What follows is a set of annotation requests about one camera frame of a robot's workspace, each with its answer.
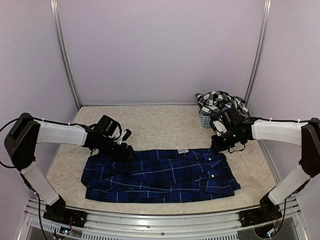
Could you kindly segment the light blue plastic basket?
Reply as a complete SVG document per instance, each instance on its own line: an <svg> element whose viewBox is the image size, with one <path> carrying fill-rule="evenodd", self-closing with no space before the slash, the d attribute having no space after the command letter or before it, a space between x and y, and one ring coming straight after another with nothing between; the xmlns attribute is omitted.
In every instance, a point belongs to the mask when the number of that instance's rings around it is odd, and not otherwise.
<svg viewBox="0 0 320 240"><path fill-rule="evenodd" d="M207 128L213 127L214 120L215 120L214 116L199 114L199 119L202 127L207 127Z"/></svg>

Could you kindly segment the blue plaid long sleeve shirt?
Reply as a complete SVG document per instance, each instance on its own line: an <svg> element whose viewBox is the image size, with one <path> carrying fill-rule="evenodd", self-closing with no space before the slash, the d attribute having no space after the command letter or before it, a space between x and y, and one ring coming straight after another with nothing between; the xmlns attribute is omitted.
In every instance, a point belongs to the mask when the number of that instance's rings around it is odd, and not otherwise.
<svg viewBox="0 0 320 240"><path fill-rule="evenodd" d="M241 189L226 156L211 148L141 150L122 162L100 152L87 159L80 181L86 199L107 203L201 202Z"/></svg>

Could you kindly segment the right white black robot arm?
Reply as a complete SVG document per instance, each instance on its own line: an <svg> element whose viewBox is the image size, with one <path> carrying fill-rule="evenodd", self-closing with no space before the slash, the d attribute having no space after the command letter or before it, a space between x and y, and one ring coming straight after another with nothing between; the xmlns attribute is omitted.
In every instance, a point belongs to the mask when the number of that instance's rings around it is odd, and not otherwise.
<svg viewBox="0 0 320 240"><path fill-rule="evenodd" d="M320 173L320 120L275 120L261 117L241 116L232 107L224 111L210 126L216 131L211 138L214 150L230 151L237 143L248 141L274 141L288 143L301 148L301 158L294 168L276 187L260 201L263 204L256 210L256 218L266 222L275 212L275 206L286 198L298 193Z"/></svg>

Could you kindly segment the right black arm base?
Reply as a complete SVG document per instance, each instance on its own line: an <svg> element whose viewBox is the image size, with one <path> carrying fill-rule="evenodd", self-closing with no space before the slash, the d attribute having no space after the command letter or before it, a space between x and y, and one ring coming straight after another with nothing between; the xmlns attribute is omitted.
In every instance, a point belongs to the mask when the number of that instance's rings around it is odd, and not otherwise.
<svg viewBox="0 0 320 240"><path fill-rule="evenodd" d="M254 226L282 218L279 204L274 204L268 194L262 197L259 207L239 212L242 227Z"/></svg>

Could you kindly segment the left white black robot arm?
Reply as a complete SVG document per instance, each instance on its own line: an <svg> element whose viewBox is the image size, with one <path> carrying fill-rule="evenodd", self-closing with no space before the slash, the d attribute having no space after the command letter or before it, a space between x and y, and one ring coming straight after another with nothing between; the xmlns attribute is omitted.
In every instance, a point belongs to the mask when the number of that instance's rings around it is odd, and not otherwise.
<svg viewBox="0 0 320 240"><path fill-rule="evenodd" d="M47 179L60 146L98 150L115 161L128 160L134 154L133 147L126 142L131 131L123 130L119 122L106 115L97 123L85 125L37 118L24 112L1 130L7 127L10 130L4 138L4 148L11 165L3 164L3 167L17 170L25 184L51 207L50 214L61 223L70 218L70 211L59 203L63 199Z"/></svg>

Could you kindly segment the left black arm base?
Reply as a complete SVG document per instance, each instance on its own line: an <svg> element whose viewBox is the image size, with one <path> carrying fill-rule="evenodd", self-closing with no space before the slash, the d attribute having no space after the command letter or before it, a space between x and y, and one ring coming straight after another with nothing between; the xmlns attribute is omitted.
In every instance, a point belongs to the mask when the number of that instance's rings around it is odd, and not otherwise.
<svg viewBox="0 0 320 240"><path fill-rule="evenodd" d="M52 205L46 204L43 214L46 220L79 228L85 226L87 216L88 213L85 211L66 207L66 202L61 196Z"/></svg>

